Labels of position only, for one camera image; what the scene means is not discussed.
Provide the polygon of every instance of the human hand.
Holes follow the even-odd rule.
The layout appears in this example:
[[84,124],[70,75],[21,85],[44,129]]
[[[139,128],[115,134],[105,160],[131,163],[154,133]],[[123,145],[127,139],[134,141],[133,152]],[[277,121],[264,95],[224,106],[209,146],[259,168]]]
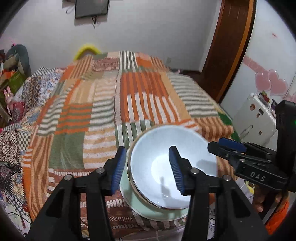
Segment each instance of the human hand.
[[[254,189],[254,198],[253,198],[253,207],[255,208],[255,210],[257,212],[262,212],[263,211],[263,202],[265,200],[265,197],[266,195],[268,194],[269,190],[266,189],[266,188],[261,188],[260,186],[258,185],[255,185],[255,189]],[[276,203],[279,203],[280,200],[281,200],[281,197],[282,197],[282,194],[281,193],[278,193],[275,197],[275,202]],[[283,201],[281,202],[280,206],[277,208],[276,212],[281,210],[285,204],[286,204],[286,201],[288,200],[289,198],[289,192],[286,191],[284,193],[284,198],[283,198]]]

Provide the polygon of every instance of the pink heart decoration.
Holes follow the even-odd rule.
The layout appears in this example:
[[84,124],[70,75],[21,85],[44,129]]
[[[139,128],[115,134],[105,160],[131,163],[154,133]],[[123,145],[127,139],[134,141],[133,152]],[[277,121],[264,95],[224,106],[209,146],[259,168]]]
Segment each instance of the pink heart decoration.
[[263,73],[255,74],[255,84],[257,91],[268,91],[271,89],[271,82],[268,80],[268,72],[265,70]]
[[287,94],[285,100],[292,101],[292,96],[290,94]]
[[267,79],[271,83],[270,95],[285,95],[288,91],[288,84],[279,78],[277,72],[273,69],[268,71]]

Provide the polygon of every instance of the bed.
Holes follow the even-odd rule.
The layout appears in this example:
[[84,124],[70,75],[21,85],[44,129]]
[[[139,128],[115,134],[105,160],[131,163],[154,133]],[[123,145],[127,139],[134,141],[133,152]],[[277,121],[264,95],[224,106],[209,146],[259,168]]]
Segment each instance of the bed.
[[[128,149],[152,126],[171,123],[208,141],[238,140],[223,110],[190,77],[131,51],[87,55],[66,69],[39,69],[15,95],[12,114],[15,123],[0,134],[0,202],[23,233],[64,175],[102,167],[119,146]],[[219,176],[234,177],[226,160],[218,158],[217,165]],[[106,202],[116,238],[186,222],[150,222],[125,204],[119,190]],[[84,196],[81,222],[87,236]]]

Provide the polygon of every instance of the checkered fabric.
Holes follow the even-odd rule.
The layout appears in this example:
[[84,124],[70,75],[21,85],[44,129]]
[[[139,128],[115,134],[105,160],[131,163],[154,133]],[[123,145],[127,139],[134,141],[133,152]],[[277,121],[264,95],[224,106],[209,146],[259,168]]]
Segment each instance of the checkered fabric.
[[20,153],[24,154],[29,146],[29,142],[31,139],[31,133],[26,131],[19,131],[19,149]]
[[8,202],[8,204],[14,207],[16,214],[21,214],[23,217],[27,216],[26,212],[23,209],[23,203],[21,203],[19,199],[15,198],[11,194],[6,194],[6,201]]

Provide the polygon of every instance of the orange sleeve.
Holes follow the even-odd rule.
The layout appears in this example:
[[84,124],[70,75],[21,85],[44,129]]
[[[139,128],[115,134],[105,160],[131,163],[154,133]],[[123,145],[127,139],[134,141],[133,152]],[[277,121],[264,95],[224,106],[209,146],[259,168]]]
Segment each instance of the orange sleeve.
[[285,206],[278,212],[276,212],[272,218],[268,221],[268,223],[265,225],[267,232],[269,235],[271,235],[281,224],[281,222],[284,220],[287,211],[289,207],[289,201],[286,201]]

